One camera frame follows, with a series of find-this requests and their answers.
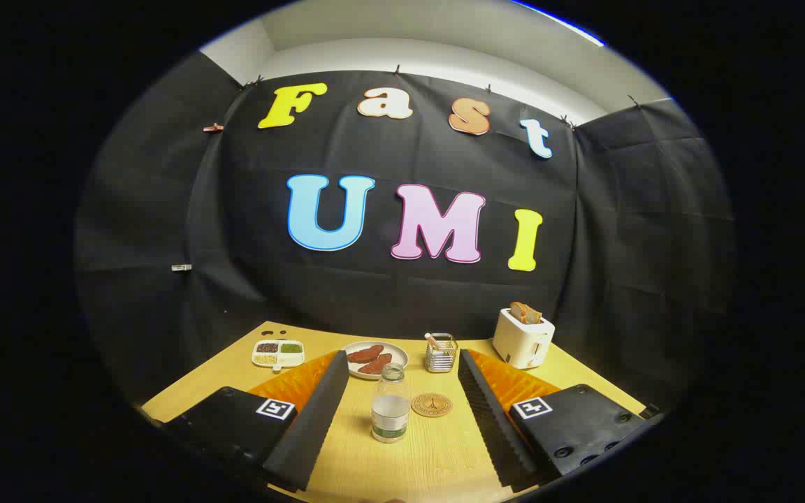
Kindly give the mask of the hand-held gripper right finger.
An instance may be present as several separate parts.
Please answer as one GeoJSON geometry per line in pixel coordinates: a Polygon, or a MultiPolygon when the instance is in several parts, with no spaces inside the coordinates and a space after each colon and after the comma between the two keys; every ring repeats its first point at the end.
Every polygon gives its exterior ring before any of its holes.
{"type": "Polygon", "coordinates": [[[498,480],[512,490],[575,477],[662,419],[559,348],[529,372],[464,349],[458,379],[498,480]]]}

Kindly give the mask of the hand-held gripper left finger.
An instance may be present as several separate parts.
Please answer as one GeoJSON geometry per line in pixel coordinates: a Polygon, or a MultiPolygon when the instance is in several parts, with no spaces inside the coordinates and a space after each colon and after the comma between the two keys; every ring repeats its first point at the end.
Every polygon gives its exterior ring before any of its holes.
{"type": "Polygon", "coordinates": [[[159,392],[159,429],[221,493],[304,493],[347,382],[342,351],[274,374],[227,349],[159,392]]]}

